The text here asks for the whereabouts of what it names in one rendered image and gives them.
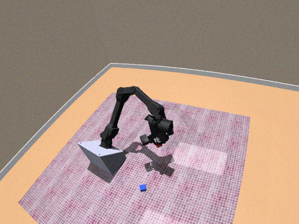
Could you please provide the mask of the blue block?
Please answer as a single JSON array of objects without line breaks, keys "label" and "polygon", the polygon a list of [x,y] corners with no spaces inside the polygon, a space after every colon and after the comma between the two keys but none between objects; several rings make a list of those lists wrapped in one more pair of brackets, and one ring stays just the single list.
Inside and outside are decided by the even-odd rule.
[{"label": "blue block", "polygon": [[140,191],[144,191],[144,190],[146,190],[146,185],[145,184],[140,185]]}]

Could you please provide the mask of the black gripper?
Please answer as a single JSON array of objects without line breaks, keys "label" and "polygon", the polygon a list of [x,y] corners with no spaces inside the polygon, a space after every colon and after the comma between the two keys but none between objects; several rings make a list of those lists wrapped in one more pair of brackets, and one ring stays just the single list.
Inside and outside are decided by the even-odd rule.
[{"label": "black gripper", "polygon": [[[151,135],[147,136],[145,134],[145,135],[140,136],[140,140],[141,140],[143,146],[145,146],[145,145],[147,145],[149,143],[154,143],[155,145],[157,145],[156,142],[155,142],[155,140],[154,140],[155,139],[154,134],[158,134],[160,131],[159,131],[159,129],[157,129],[157,130],[151,130],[150,129],[150,131],[151,131]],[[173,133],[174,132],[172,130],[172,132],[170,134],[168,134],[168,135],[170,136]]]}]

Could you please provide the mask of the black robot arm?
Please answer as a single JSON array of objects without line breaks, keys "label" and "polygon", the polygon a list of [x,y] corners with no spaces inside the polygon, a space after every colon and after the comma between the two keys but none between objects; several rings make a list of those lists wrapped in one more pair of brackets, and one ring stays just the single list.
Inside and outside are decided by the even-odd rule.
[{"label": "black robot arm", "polygon": [[[100,133],[101,144],[100,147],[105,149],[112,148],[112,139],[118,134],[119,128],[117,127],[123,105],[128,100],[130,95],[136,95],[148,108],[149,112],[153,115],[147,115],[145,120],[148,121],[151,130],[159,129],[158,134],[154,137],[158,145],[165,144],[169,139],[169,135],[173,130],[173,121],[168,120],[164,113],[164,107],[153,101],[147,96],[139,87],[120,87],[116,92],[116,104],[111,116],[110,123],[105,127],[105,130]],[[165,134],[165,133],[167,134]]]}]

